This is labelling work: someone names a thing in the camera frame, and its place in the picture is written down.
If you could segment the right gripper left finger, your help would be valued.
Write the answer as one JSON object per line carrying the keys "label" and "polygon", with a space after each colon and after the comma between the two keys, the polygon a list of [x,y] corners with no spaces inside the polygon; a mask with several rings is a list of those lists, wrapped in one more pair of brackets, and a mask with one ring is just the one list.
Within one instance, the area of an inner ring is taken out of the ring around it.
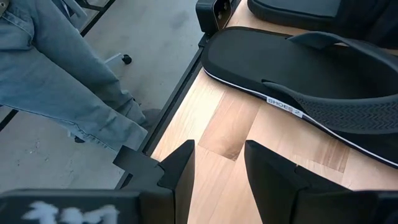
{"label": "right gripper left finger", "polygon": [[195,142],[187,140],[162,161],[123,146],[114,164],[131,174],[121,190],[132,197],[122,224],[187,224],[195,181]]}

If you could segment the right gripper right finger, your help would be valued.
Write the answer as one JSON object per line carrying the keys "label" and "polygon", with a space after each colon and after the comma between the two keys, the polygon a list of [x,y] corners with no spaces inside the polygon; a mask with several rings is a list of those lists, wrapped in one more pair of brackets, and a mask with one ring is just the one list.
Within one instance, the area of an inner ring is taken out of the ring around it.
{"label": "right gripper right finger", "polygon": [[297,195],[302,190],[316,194],[347,191],[253,140],[245,142],[245,165],[264,224],[292,224]]}

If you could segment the black slide sandal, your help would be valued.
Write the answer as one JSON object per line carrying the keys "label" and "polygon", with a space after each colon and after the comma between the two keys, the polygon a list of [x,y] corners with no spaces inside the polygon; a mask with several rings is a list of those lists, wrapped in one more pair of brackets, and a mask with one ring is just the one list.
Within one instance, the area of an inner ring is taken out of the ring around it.
{"label": "black slide sandal", "polygon": [[247,0],[260,20],[398,49],[398,0]]}

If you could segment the black flip-flop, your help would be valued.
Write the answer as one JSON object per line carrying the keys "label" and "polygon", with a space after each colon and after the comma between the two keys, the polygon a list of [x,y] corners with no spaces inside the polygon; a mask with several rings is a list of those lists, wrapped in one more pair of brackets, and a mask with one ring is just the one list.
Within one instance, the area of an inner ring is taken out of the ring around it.
{"label": "black flip-flop", "polygon": [[211,78],[398,169],[397,55],[327,32],[229,27],[209,40],[201,62]]}

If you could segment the office chair white base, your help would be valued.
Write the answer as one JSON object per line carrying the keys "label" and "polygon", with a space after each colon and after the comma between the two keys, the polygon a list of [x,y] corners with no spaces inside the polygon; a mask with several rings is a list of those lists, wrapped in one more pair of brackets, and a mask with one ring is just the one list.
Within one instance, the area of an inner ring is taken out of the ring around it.
{"label": "office chair white base", "polygon": [[119,63],[129,65],[130,63],[132,63],[132,58],[128,54],[118,53],[106,59],[104,62],[107,66],[117,65]]}

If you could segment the person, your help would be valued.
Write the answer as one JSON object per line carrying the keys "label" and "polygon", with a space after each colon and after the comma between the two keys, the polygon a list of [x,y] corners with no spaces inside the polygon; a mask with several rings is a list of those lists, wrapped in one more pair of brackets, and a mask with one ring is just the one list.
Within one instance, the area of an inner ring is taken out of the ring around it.
{"label": "person", "polygon": [[72,24],[62,0],[0,0],[0,105],[83,141],[138,149],[146,117]]}

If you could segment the black metal table frame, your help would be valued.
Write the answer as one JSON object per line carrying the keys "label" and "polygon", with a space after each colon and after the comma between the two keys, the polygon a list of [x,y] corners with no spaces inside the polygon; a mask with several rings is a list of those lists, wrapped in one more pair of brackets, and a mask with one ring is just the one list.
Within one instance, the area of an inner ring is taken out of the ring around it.
{"label": "black metal table frame", "polygon": [[146,136],[144,142],[138,149],[139,152],[143,152],[145,155],[151,156],[155,151],[159,141],[162,139],[162,136],[165,133],[165,130],[173,119],[190,87],[193,85],[193,82],[195,81],[200,69],[202,68],[201,55],[210,38],[211,35],[204,34],[200,39],[198,43],[198,50],[196,51],[189,66],[184,71],[180,81],[177,83],[177,86],[162,108],[160,115],[158,115],[156,120],[157,123],[150,130],[149,135]]}

